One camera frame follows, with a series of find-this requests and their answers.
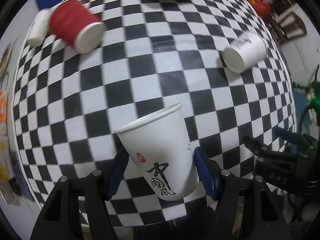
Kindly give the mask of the white paper cup with calligraphy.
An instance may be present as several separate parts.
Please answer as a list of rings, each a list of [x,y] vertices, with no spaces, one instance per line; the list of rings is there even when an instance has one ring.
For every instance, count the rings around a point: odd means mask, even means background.
[[[190,139],[176,103],[114,130],[155,194],[175,201],[199,184]]]

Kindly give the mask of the white paper cup lying right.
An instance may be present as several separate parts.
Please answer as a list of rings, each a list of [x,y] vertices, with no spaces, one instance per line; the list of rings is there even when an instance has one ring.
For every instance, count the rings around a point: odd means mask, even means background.
[[[223,53],[222,59],[234,73],[241,74],[267,57],[267,41],[256,33],[243,32]]]

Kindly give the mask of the small white cup far left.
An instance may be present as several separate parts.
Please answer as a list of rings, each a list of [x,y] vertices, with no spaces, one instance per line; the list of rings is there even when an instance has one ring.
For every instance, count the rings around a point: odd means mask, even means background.
[[[32,22],[27,38],[27,44],[31,47],[39,47],[43,44],[49,29],[50,9],[40,10]]]

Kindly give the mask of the red paper cup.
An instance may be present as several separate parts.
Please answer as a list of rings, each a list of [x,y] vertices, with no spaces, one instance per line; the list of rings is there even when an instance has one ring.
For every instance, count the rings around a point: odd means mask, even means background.
[[[106,25],[81,2],[67,0],[50,9],[49,30],[77,53],[85,54],[100,44]]]

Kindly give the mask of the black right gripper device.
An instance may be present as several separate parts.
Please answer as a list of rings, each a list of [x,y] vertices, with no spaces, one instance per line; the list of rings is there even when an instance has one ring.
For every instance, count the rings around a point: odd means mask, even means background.
[[[274,134],[289,143],[283,152],[249,136],[244,137],[244,145],[257,156],[254,174],[287,192],[293,208],[291,221],[301,222],[307,205],[319,203],[319,140],[279,127]]]

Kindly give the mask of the orange yellow package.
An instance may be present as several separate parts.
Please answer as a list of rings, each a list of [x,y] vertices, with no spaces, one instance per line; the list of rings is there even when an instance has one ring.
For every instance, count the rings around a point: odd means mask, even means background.
[[[10,161],[10,147],[7,136],[7,107],[8,107],[8,94],[7,92],[1,90],[1,100],[0,100],[0,125],[1,125],[1,183],[9,181],[14,175],[11,168]]]

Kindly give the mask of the wooden chair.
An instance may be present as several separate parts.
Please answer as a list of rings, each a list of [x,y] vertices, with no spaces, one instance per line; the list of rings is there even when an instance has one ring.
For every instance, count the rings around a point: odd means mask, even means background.
[[[305,23],[295,12],[298,9],[295,3],[280,15],[275,12],[265,16],[265,23],[271,33],[271,36],[279,43],[286,43],[295,39],[304,37],[308,31]]]

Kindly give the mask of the red object in background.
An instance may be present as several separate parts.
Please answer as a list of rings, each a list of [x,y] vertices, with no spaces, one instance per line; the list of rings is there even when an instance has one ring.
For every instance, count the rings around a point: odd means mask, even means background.
[[[246,0],[252,8],[255,10],[257,15],[264,18],[271,12],[271,7],[257,0]]]

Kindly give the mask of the green frame object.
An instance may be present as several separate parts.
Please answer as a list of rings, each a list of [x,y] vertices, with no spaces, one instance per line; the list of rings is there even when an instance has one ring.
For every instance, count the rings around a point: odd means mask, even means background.
[[[309,131],[310,124],[316,124],[319,127],[319,81],[317,80],[319,72],[319,64],[316,67],[314,78],[308,86],[302,86],[300,83],[293,82],[293,89],[298,91],[304,91],[305,106],[302,112],[298,115],[298,133],[302,134],[306,131],[305,120],[309,120]]]

